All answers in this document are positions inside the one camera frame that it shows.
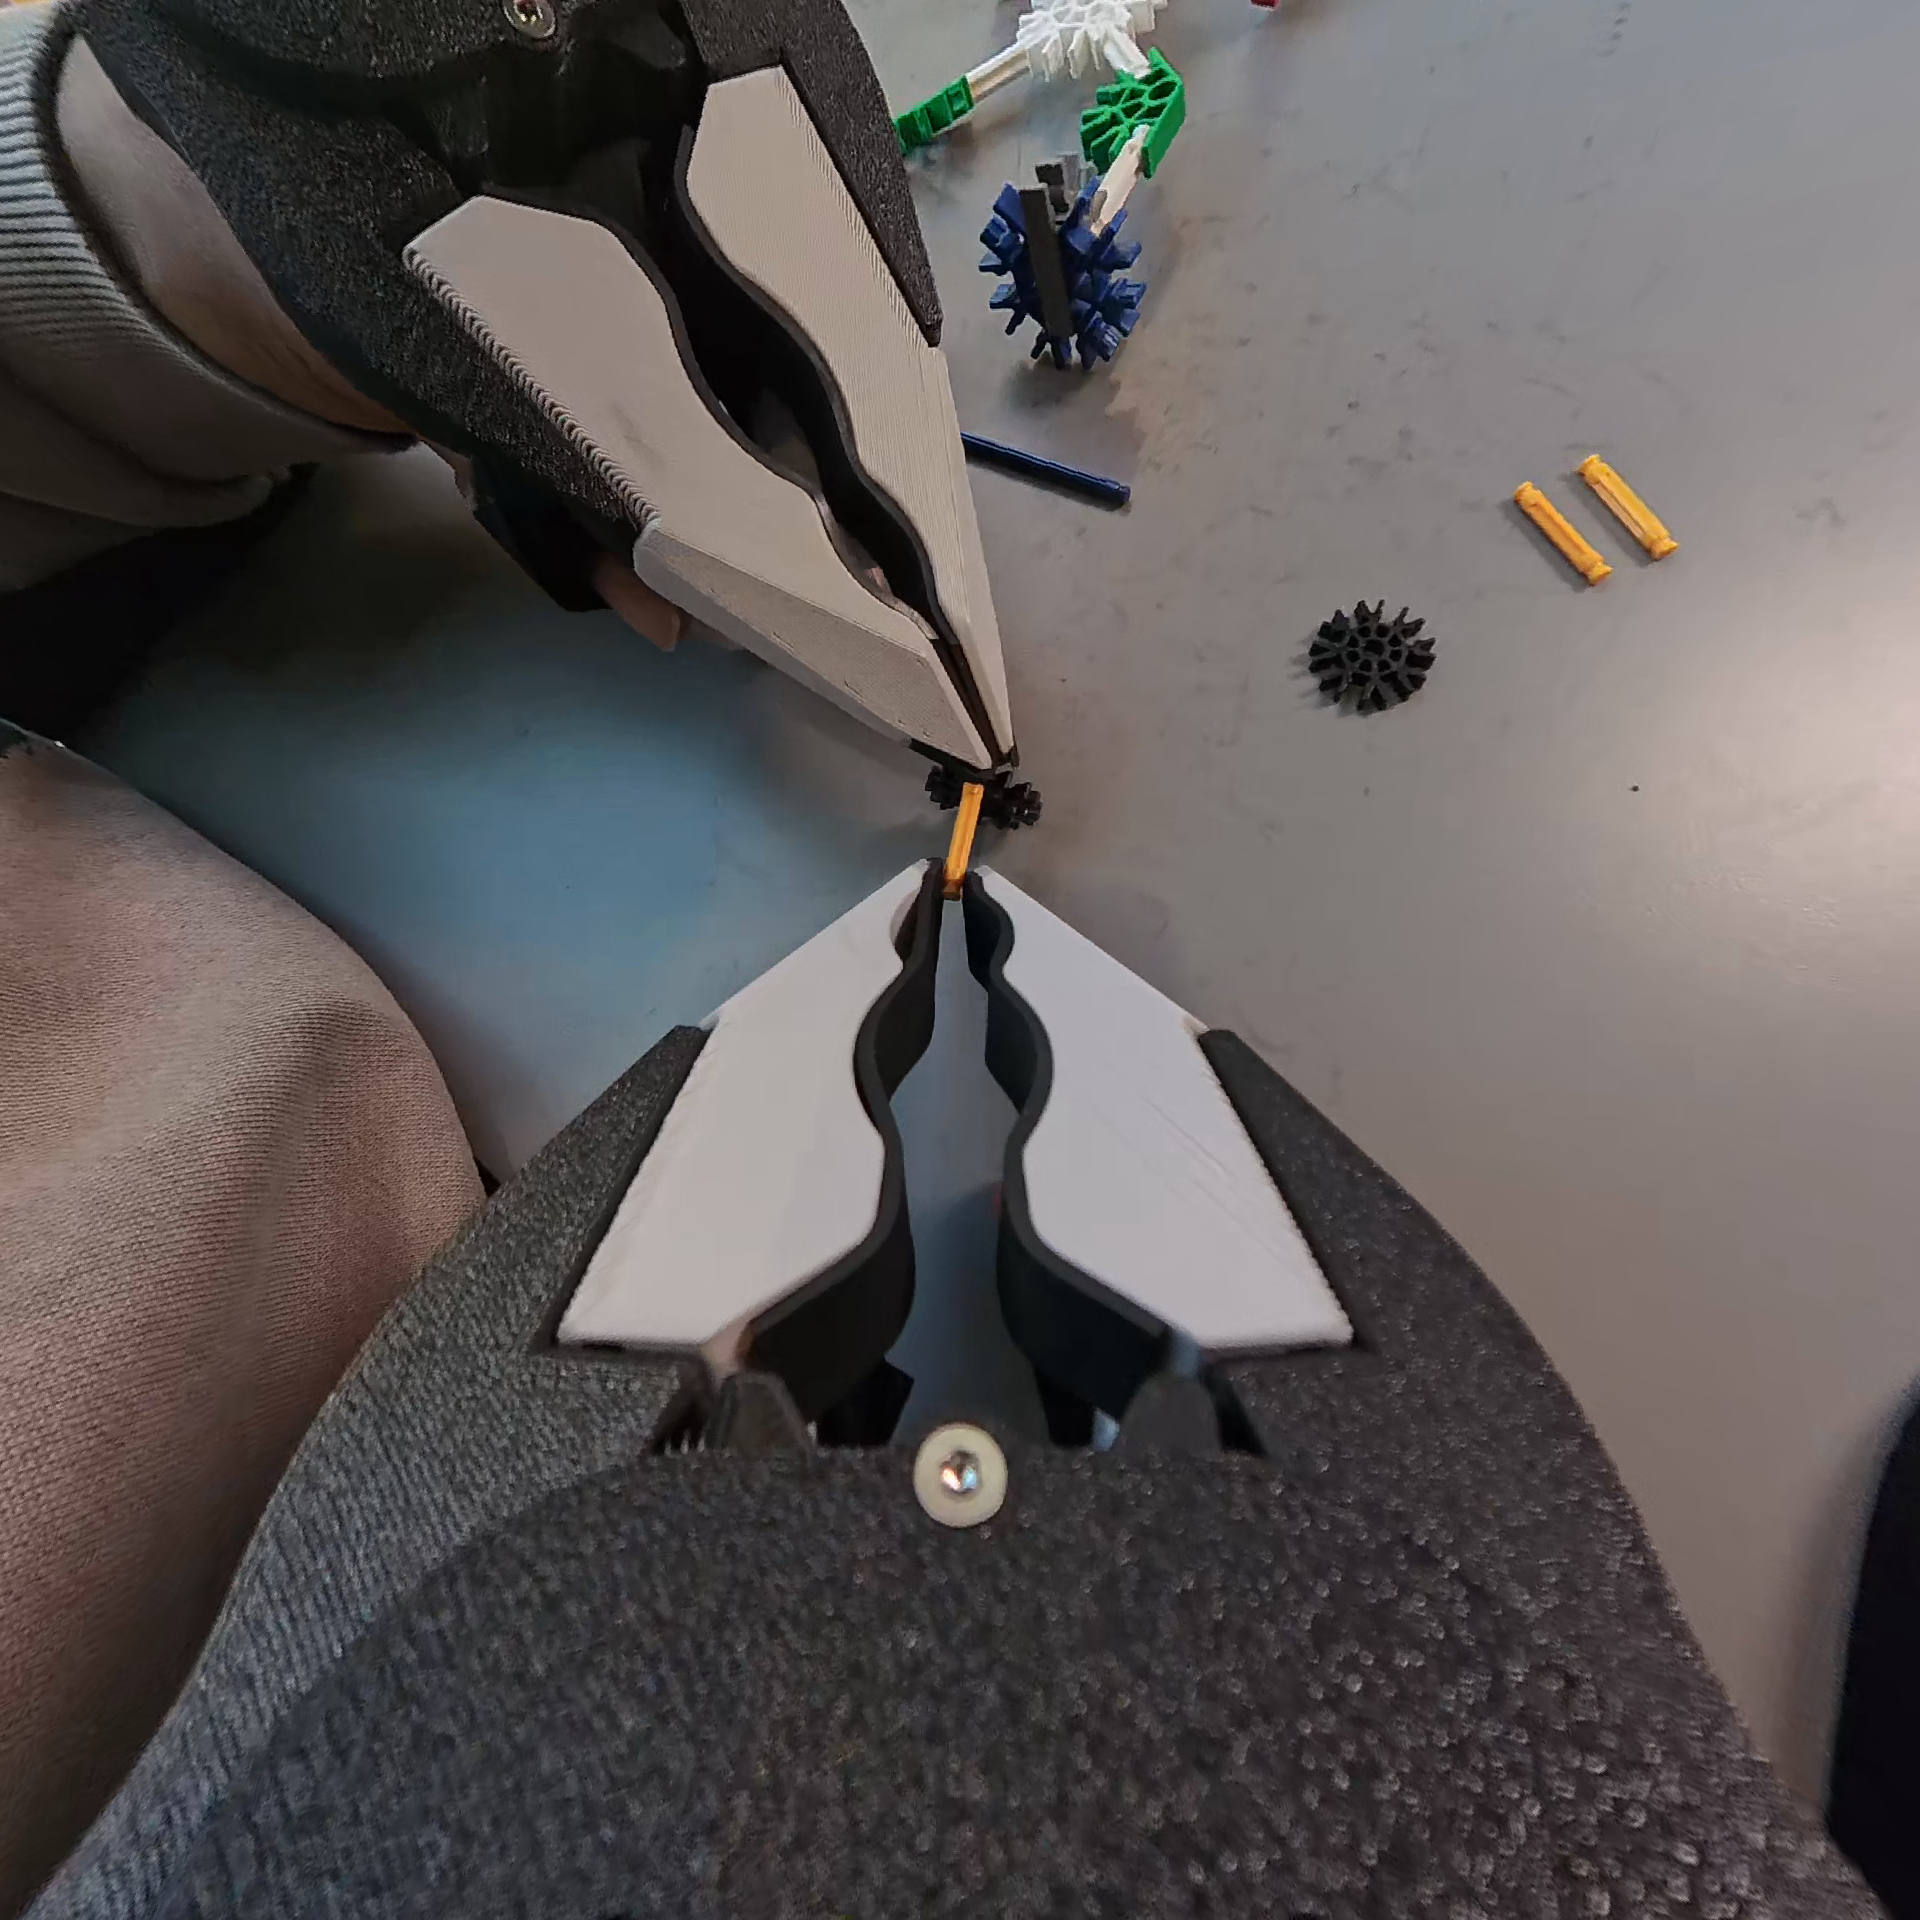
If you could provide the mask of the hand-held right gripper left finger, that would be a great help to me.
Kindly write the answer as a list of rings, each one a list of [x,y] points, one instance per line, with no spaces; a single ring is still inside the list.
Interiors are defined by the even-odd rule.
[[[938,866],[910,866],[706,1017],[558,1344],[768,1373],[806,1419],[877,1373],[914,1301],[894,1097],[944,912]]]

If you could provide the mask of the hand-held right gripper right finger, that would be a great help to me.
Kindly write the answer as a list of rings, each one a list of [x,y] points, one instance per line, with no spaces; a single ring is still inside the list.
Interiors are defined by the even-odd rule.
[[[984,1061],[1014,1109],[1003,1319],[1036,1377],[1121,1419],[1149,1380],[1340,1351],[1354,1323],[1236,1097],[1228,1035],[1007,875],[962,891]]]

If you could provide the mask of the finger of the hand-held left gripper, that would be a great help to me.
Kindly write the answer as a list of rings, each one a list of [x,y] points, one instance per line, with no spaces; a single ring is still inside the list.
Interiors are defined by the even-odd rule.
[[[995,590],[948,377],[851,183],[781,64],[712,82],[682,166],[685,203],[717,259],[781,323],[826,390],[841,448],[869,499],[890,510],[913,566],[894,596],[927,599],[946,678],[979,743],[974,765],[1017,757]]]
[[[660,284],[610,227],[480,195],[412,237],[404,266],[637,519],[649,588],[878,732],[997,761],[924,624],[702,398]]]

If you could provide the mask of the black snowflake connector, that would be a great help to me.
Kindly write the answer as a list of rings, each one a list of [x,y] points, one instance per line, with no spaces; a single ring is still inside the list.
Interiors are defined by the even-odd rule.
[[[1402,707],[1426,683],[1436,662],[1428,621],[1406,608],[1360,599],[1320,621],[1308,641],[1306,669],[1326,703],[1348,713]]]
[[[979,769],[956,761],[937,759],[924,777],[927,797],[941,810],[964,804],[979,788],[974,823],[998,832],[1017,832],[1041,821],[1044,797],[1036,785],[1019,780],[1010,769]]]

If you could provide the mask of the person's left forearm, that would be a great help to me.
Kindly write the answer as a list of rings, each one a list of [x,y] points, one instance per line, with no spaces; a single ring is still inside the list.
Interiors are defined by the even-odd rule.
[[[5,594],[417,442],[306,342],[73,14],[5,7]]]

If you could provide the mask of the grey desk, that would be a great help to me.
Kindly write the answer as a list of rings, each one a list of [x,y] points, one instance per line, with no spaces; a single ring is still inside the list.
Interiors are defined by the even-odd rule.
[[[1159,44],[1187,127],[1091,375],[979,272],[1077,93],[910,166],[960,421],[1130,487],[972,474],[1044,794],[997,864],[1500,1284],[1819,1801],[1916,1380],[1916,4],[1172,4]],[[1388,712],[1306,669],[1358,602],[1436,640]],[[498,1178],[946,825],[757,660],[554,608],[427,454],[321,471],[83,748],[369,959]]]

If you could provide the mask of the person's left hand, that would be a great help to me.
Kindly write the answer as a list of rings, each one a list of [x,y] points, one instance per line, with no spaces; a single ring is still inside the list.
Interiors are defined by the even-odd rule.
[[[5,629],[214,547],[311,462],[423,442],[571,608],[672,645],[637,505],[403,262],[492,163],[568,163],[594,48],[498,6],[49,4],[5,22]]]

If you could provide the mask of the colourful toy rod model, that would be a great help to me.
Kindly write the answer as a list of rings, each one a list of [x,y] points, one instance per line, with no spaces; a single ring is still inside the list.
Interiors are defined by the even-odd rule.
[[[1187,77],[1155,44],[1165,11],[1167,2],[1024,4],[1009,44],[892,119],[913,156],[1014,86],[1099,79],[1077,146],[1007,181],[981,230],[991,307],[1009,333],[1030,325],[1032,357],[1058,369],[1113,361],[1141,320],[1129,206],[1188,119]]]

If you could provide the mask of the long blue toy rod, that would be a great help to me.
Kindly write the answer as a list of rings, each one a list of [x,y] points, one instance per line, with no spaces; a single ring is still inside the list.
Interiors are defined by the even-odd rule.
[[[1017,476],[1032,486],[1067,493],[1111,511],[1121,511],[1133,501],[1130,483],[1119,478],[1077,467],[1019,443],[997,442],[967,429],[960,439],[971,466]]]

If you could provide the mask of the person's beige shirt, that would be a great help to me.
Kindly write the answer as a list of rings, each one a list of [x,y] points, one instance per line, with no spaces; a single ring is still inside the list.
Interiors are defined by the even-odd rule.
[[[5,1915],[122,1786],[303,1434],[480,1202],[370,966],[5,726]]]

